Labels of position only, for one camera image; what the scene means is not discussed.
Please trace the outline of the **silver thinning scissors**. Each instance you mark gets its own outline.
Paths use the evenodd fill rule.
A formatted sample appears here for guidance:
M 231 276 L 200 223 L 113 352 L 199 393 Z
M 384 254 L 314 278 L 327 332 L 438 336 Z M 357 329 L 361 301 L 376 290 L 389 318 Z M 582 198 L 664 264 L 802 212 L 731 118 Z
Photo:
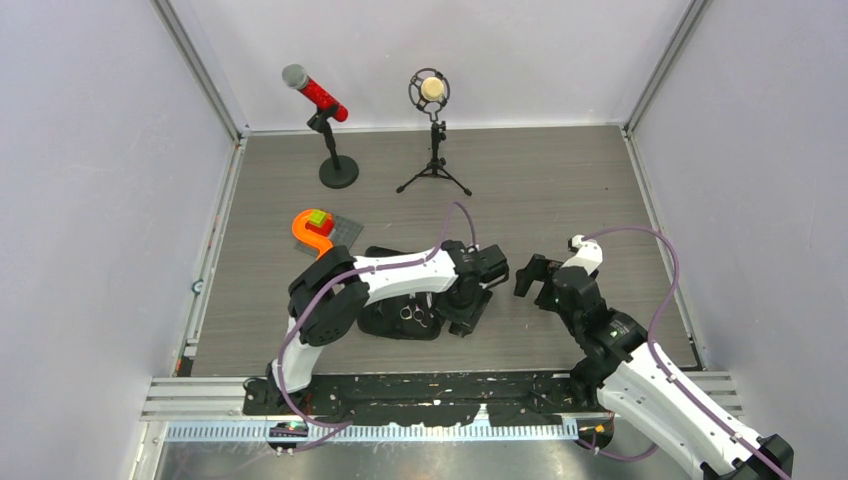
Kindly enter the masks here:
M 399 317 L 402 326 L 417 325 L 421 328 L 431 328 L 434 326 L 433 315 L 431 311 L 431 295 L 427 293 L 419 293 L 409 295 L 406 303 L 399 311 Z

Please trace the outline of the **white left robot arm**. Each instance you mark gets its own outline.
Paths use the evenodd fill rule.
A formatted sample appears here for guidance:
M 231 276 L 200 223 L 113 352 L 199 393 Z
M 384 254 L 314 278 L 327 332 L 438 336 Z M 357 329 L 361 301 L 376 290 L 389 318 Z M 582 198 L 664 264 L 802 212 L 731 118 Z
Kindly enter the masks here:
M 370 247 L 363 256 L 331 248 L 288 288 L 287 344 L 270 364 L 268 400 L 284 414 L 298 412 L 322 350 L 353 326 L 395 340 L 471 334 L 508 278 L 497 245 L 447 240 L 418 253 Z

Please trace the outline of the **black tool pouch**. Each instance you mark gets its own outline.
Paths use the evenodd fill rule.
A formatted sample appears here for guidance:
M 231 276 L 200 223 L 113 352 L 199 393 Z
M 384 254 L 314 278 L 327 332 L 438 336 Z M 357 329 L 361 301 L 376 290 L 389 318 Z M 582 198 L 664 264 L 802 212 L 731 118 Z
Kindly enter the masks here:
M 433 295 L 446 291 L 456 280 L 454 264 L 447 252 L 430 249 L 412 254 L 383 247 L 369 247 L 355 258 L 362 268 L 361 280 L 367 286 L 368 300 L 360 312 L 358 328 L 369 335 L 399 340 L 434 340 L 445 322 L 433 308 Z M 402 326 L 399 311 L 409 295 L 431 295 L 434 326 Z

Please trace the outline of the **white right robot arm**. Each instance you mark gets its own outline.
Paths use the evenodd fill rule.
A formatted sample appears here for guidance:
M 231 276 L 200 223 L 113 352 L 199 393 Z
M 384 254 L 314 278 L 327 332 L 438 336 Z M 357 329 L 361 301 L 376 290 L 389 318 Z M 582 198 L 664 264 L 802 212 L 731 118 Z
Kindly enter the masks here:
M 597 262 L 535 254 L 517 271 L 515 295 L 557 314 L 585 353 L 570 372 L 584 410 L 612 411 L 669 454 L 694 479 L 789 479 L 794 450 L 778 434 L 746 426 L 687 377 L 630 315 L 608 306 Z

